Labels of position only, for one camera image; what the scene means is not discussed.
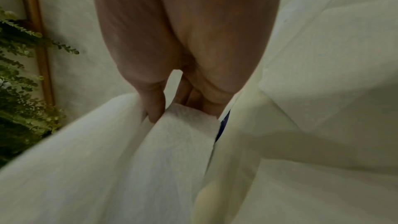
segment green plant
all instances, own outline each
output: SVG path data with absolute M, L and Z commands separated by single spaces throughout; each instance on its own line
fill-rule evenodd
M 5 52 L 33 57 L 36 46 L 57 46 L 69 53 L 76 49 L 60 44 L 18 24 L 12 12 L 0 7 L 0 167 L 55 132 L 62 111 L 32 97 L 42 77 L 24 77 L 24 66 Z

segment wooden frame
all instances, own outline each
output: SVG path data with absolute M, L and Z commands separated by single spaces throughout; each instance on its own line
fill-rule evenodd
M 27 17 L 27 19 L 25 20 L 26 26 L 29 29 L 35 32 L 40 32 L 44 35 L 45 31 L 43 26 L 43 20 L 41 18 L 39 0 L 23 0 L 23 2 Z M 44 47 L 37 47 L 35 49 L 35 53 L 37 65 L 39 66 L 39 73 L 41 76 L 44 77 L 44 80 L 41 81 L 44 100 L 50 105 L 55 105 L 47 49 Z

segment hand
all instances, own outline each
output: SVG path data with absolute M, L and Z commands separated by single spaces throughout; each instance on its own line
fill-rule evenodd
M 95 0 L 102 34 L 122 76 L 152 122 L 174 102 L 219 117 L 264 52 L 279 0 Z

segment blue object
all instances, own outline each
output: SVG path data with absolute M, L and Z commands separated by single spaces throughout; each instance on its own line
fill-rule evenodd
M 221 137 L 221 134 L 223 133 L 225 126 L 227 125 L 229 113 L 231 113 L 231 111 L 228 112 L 228 114 L 225 116 L 224 120 L 221 122 L 220 130 L 218 131 L 218 134 L 216 137 L 216 142 Z

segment finger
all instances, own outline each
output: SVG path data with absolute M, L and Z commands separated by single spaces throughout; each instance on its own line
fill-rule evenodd
M 165 112 L 166 98 L 163 92 L 164 83 L 136 87 L 143 106 L 148 113 L 149 121 L 156 123 Z
M 192 84 L 184 75 L 182 75 L 173 103 L 185 105 L 188 101 L 191 92 L 192 92 Z
M 223 103 L 214 103 L 206 99 L 198 90 L 193 89 L 186 106 L 219 118 L 231 99 L 232 97 Z

